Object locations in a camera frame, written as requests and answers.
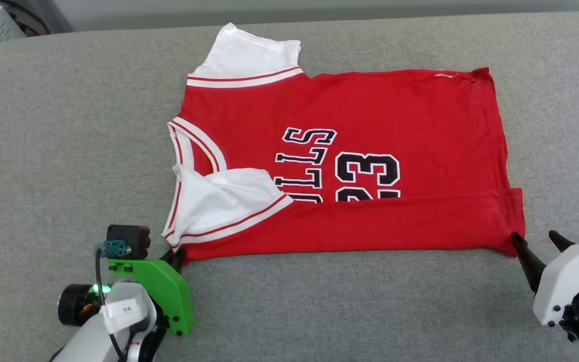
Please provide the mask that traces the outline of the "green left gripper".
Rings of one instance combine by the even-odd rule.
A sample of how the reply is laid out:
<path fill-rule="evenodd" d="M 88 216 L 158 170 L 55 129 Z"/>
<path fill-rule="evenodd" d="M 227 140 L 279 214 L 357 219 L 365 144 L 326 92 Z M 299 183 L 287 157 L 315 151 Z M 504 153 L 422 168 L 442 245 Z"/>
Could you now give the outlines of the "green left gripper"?
<path fill-rule="evenodd" d="M 190 289 L 181 275 L 185 255 L 180 246 L 160 259 L 108 259 L 114 275 L 133 278 L 146 290 L 168 318 L 168 332 L 175 335 L 187 335 L 195 325 Z"/>

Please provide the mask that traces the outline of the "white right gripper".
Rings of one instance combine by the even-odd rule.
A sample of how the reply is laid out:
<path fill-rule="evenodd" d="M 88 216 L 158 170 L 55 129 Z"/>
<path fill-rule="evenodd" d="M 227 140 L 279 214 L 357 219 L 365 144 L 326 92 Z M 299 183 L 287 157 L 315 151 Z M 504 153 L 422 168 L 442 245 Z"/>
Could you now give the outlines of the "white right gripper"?
<path fill-rule="evenodd" d="M 561 254 L 546 266 L 519 233 L 512 232 L 511 235 L 529 288 L 536 293 L 533 312 L 541 325 L 557 322 L 561 314 L 555 307 L 571 304 L 579 293 L 579 245 L 556 230 L 550 230 L 548 236 Z"/>

